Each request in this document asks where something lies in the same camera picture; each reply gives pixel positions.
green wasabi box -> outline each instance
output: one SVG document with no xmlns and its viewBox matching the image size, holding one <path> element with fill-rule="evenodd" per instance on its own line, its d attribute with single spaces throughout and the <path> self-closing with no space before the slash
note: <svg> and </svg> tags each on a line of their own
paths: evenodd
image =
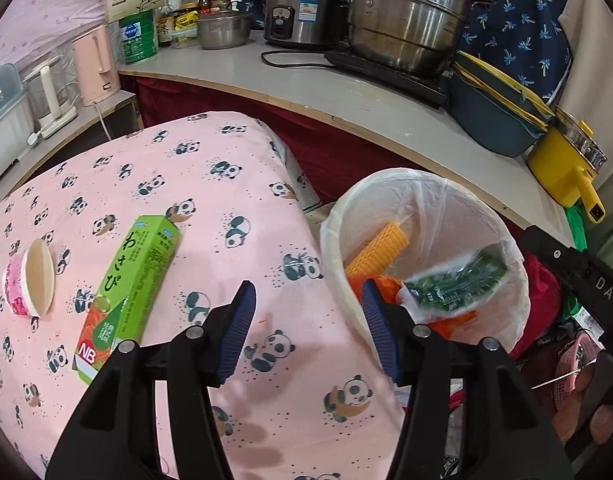
<svg viewBox="0 0 613 480">
<path fill-rule="evenodd" d="M 74 369 L 93 381 L 115 347 L 142 337 L 146 319 L 180 232 L 164 216 L 140 216 L 125 236 L 88 306 L 75 348 Z"/>
</svg>

pink panda bedsheet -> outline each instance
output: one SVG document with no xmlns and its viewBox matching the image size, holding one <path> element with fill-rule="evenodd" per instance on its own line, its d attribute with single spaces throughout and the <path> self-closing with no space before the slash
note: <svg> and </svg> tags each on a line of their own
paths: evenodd
<svg viewBox="0 0 613 480">
<path fill-rule="evenodd" d="M 167 215 L 182 241 L 142 345 L 201 323 L 242 280 L 256 286 L 235 374 L 210 391 L 235 479 L 385 478 L 401 408 L 333 303 L 270 135 L 232 112 L 176 120 L 76 156 L 0 204 L 0 426 L 41 478 L 86 388 L 72 361 L 88 305 L 143 214 Z M 6 264 L 36 238 L 57 274 L 39 320 L 14 316 L 2 296 Z M 157 416 L 162 470 L 176 477 L 163 384 Z"/>
</svg>

green snack wrapper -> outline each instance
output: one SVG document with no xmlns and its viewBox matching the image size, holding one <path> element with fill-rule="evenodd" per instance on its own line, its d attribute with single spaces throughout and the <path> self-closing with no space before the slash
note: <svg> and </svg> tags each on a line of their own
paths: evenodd
<svg viewBox="0 0 613 480">
<path fill-rule="evenodd" d="M 403 282 L 412 301 L 402 292 L 400 299 L 416 323 L 456 317 L 472 310 L 491 297 L 509 272 L 498 244 L 437 269 Z"/>
<path fill-rule="evenodd" d="M 155 295 L 180 240 L 164 216 L 140 216 L 120 244 L 89 306 L 74 369 L 87 384 L 125 339 L 139 341 Z"/>
</svg>

trash bin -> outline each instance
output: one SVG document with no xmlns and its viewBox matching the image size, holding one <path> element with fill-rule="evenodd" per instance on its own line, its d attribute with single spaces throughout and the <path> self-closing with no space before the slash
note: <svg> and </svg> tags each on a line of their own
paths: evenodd
<svg viewBox="0 0 613 480">
<path fill-rule="evenodd" d="M 503 243 L 509 278 L 477 309 L 477 317 L 457 327 L 455 341 L 477 344 L 498 339 L 509 352 L 519 341 L 529 317 L 529 280 L 522 254 L 502 219 L 469 190 L 446 178 L 408 168 L 382 170 L 351 187 L 331 209 L 320 232 L 325 279 L 347 322 L 373 341 L 362 307 L 344 266 L 389 221 L 400 224 L 408 247 L 386 274 L 404 279 L 465 253 Z"/>
</svg>

pink paper cup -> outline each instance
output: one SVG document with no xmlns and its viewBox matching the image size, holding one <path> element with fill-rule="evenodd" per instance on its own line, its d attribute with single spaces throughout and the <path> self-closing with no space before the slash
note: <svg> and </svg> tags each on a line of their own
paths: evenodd
<svg viewBox="0 0 613 480">
<path fill-rule="evenodd" d="M 29 248 L 6 266 L 2 277 L 4 297 L 18 316 L 42 317 L 55 290 L 53 260 L 44 240 L 33 240 Z"/>
</svg>

